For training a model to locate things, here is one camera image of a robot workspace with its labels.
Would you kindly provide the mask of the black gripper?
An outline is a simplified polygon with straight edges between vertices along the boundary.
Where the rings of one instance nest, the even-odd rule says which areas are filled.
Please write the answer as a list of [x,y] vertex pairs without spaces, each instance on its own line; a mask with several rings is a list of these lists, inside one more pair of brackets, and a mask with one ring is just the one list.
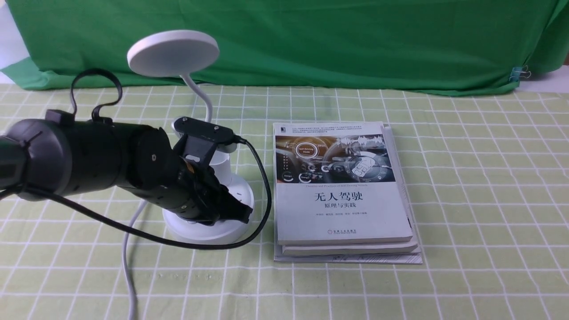
[[154,156],[154,205],[193,223],[212,226],[233,220],[248,224],[251,206],[231,195],[213,170],[177,156]]

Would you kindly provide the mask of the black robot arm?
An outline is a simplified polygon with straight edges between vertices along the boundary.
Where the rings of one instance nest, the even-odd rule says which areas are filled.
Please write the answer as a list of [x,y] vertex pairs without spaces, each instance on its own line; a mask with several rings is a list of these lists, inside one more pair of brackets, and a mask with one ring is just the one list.
[[49,110],[18,121],[1,137],[1,190],[39,201],[119,187],[186,221],[247,223],[252,207],[210,166],[215,151],[235,150],[233,130],[188,117],[174,127],[182,136],[171,146],[162,128],[110,118]]

